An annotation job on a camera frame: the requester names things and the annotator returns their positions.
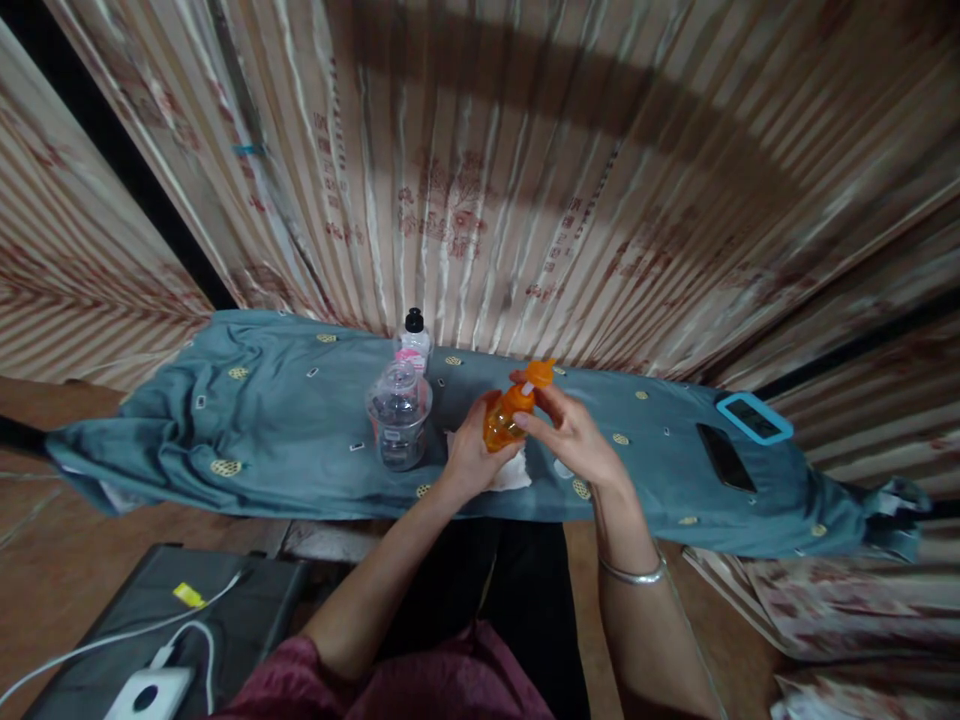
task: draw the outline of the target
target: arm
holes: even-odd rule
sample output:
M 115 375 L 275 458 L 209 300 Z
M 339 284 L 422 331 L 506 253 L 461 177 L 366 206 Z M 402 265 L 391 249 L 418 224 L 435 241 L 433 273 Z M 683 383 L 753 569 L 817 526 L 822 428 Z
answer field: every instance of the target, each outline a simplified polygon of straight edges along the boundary
M 653 572 L 660 560 L 640 499 L 617 453 L 583 403 L 554 386 L 537 391 L 553 427 L 532 415 L 514 421 L 590 482 L 597 548 L 611 566 L 633 575 Z M 670 708 L 677 717 L 719 718 L 706 669 L 668 578 L 628 585 L 600 569 L 600 613 L 626 717 Z
M 487 393 L 474 403 L 440 479 L 390 528 L 303 629 L 303 635 L 317 646 L 324 666 L 340 678 L 356 680 L 367 671 L 441 530 L 519 452 L 522 443 L 494 454 L 483 444 L 485 409 L 497 396 L 499 392 Z

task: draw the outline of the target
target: charging cable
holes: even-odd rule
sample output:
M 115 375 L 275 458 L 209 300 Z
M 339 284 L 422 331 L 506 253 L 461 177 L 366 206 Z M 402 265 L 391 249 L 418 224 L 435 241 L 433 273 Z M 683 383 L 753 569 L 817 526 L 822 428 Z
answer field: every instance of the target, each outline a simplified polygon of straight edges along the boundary
M 66 655 L 61 655 L 60 657 L 54 658 L 50 662 L 47 662 L 41 665 L 36 670 L 33 670 L 32 672 L 24 675 L 22 678 L 17 680 L 10 687 L 10 689 L 3 694 L 3 697 L 0 697 L 0 707 L 3 706 L 3 704 L 10 698 L 11 695 L 13 695 L 17 690 L 23 687 L 26 683 L 33 680 L 33 678 L 35 678 L 37 675 L 41 675 L 45 673 L 50 668 L 56 667 L 60 663 L 64 663 L 67 660 L 71 660 L 77 657 L 78 655 L 83 655 L 86 652 L 89 652 L 91 650 L 96 650 L 97 648 L 103 647 L 105 645 L 112 645 L 113 643 L 120 642 L 121 640 L 129 640 L 130 638 L 139 637 L 140 635 L 146 635 L 147 633 L 151 633 L 154 630 L 159 630 L 160 628 L 167 627 L 168 625 L 173 625 L 175 622 L 180 622 L 181 620 L 185 620 L 191 615 L 194 615 L 200 612 L 204 608 L 210 607 L 211 605 L 213 605 L 213 603 L 215 603 L 217 600 L 219 600 L 228 592 L 230 592 L 234 588 L 234 586 L 238 582 L 240 582 L 240 577 L 242 574 L 243 574 L 243 571 L 240 571 L 236 575 L 234 575 L 233 579 L 231 579 L 230 582 L 227 583 L 227 586 L 223 588 L 223 590 L 218 592 L 216 595 L 214 595 L 212 598 L 210 598 L 210 600 L 208 600 L 204 605 L 201 605 L 200 607 L 192 608 L 190 610 L 187 610 L 185 613 L 180 613 L 179 615 L 175 615 L 172 618 L 169 618 L 167 620 L 161 620 L 158 623 L 154 623 L 153 625 L 148 625 L 147 627 L 142 628 L 140 630 L 131 630 L 130 632 L 120 633 L 119 635 L 110 635 L 109 637 L 101 638 L 100 640 L 92 642 L 89 645 L 84 645 L 83 647 L 79 647 L 76 650 L 72 650 L 68 652 Z M 186 629 L 188 626 L 194 627 L 197 625 L 201 625 L 201 623 L 192 623 L 192 622 L 185 623 L 184 626 L 174 634 L 173 639 L 169 643 L 167 643 L 167 646 L 171 646 L 173 644 L 173 640 L 176 640 L 176 638 L 180 635 L 180 632 L 182 630 Z M 210 664 L 207 666 L 207 707 L 210 708 L 213 702 L 213 688 L 212 688 L 213 635 L 210 634 L 210 630 L 209 628 L 207 628 L 206 625 L 202 625 L 202 628 L 203 628 L 203 631 L 207 634 L 207 641 L 210 644 Z M 163 648 L 161 648 L 161 652 L 165 650 L 167 646 L 164 646 Z M 167 656 L 163 659 L 163 662 L 166 662 L 167 658 L 169 657 L 170 657 L 170 654 L 168 653 Z
M 195 628 L 202 632 L 204 637 L 207 638 L 207 647 L 210 648 L 210 656 L 207 658 L 207 681 L 205 689 L 207 692 L 207 715 L 213 715 L 213 661 L 215 659 L 216 644 L 213 642 L 213 633 L 210 632 L 210 628 L 205 624 L 199 620 L 190 620 L 181 625 L 180 629 L 167 641 L 167 644 L 157 650 L 157 654 L 154 655 L 153 660 L 150 661 L 150 669 L 157 670 L 167 664 L 167 660 L 170 659 L 170 656 L 173 655 L 173 651 L 176 648 L 177 638 L 190 628 Z

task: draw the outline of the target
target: white tissue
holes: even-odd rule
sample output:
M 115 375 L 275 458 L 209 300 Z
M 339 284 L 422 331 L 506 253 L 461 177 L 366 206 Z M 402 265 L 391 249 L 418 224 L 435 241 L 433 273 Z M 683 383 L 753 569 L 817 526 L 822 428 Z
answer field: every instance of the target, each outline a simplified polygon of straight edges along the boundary
M 447 453 L 453 452 L 453 438 L 455 432 L 447 432 Z M 533 480 L 527 475 L 527 455 L 526 448 L 513 456 L 510 461 L 500 468 L 493 478 L 493 484 L 487 488 L 488 492 L 503 492 L 504 490 L 519 490 L 533 484 Z

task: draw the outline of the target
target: black pants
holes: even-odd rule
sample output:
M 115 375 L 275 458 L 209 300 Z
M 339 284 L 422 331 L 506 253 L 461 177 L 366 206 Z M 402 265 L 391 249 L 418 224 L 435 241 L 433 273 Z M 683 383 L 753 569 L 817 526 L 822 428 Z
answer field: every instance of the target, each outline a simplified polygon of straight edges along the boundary
M 590 717 L 561 524 L 450 523 L 420 566 L 379 659 L 429 650 L 476 617 L 493 625 L 558 719 Z

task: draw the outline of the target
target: orange bottle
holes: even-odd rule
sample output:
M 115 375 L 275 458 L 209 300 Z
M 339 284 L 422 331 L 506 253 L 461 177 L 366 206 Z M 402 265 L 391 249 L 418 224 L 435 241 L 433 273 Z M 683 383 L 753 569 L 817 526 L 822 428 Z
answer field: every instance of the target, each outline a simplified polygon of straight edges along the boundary
M 527 382 L 514 385 L 490 408 L 483 428 L 483 441 L 487 444 L 487 450 L 497 452 L 527 434 L 513 422 L 513 414 L 533 413 L 533 388 L 543 388 L 553 382 L 555 362 L 556 360 L 533 360 L 527 365 Z

